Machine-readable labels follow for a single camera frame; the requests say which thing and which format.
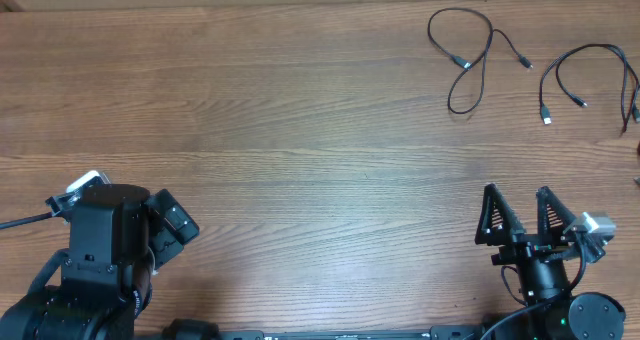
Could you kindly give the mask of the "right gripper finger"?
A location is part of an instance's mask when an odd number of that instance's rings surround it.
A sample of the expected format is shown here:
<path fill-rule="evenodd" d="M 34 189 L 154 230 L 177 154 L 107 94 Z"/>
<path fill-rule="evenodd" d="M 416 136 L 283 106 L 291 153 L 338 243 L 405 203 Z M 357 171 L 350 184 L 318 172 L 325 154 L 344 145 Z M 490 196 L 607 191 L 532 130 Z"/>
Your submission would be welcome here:
<path fill-rule="evenodd" d="M 494 183 L 484 187 L 482 210 L 475 235 L 477 245 L 509 245 L 526 234 L 516 213 Z"/>
<path fill-rule="evenodd" d="M 538 233 L 545 245 L 560 245 L 573 242 L 576 235 L 571 224 L 577 219 L 547 186 L 536 192 Z"/>

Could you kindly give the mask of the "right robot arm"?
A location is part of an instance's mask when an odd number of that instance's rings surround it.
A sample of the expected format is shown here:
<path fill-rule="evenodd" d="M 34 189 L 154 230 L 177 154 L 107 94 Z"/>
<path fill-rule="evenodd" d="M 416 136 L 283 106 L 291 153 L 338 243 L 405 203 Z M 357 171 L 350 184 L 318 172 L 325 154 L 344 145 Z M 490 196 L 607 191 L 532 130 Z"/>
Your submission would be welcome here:
<path fill-rule="evenodd" d="M 616 225 L 605 213 L 574 214 L 546 186 L 536 191 L 529 234 L 494 183 L 484 187 L 475 243 L 496 247 L 492 264 L 518 276 L 522 306 L 489 318 L 482 339 L 620 339 L 626 310 L 600 292 L 576 295 L 587 266 L 605 255 Z"/>

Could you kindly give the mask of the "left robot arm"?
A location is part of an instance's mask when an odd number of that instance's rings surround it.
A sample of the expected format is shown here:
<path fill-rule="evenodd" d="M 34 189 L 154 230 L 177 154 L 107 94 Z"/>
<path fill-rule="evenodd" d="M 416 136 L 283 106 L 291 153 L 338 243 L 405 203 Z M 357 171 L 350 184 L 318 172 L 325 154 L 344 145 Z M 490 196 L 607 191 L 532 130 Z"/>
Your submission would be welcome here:
<path fill-rule="evenodd" d="M 69 246 L 5 311 L 2 338 L 133 338 L 134 322 L 150 303 L 153 273 L 199 235 L 199 226 L 166 189 L 152 194 L 101 184 L 74 203 L 49 203 L 70 223 Z"/>

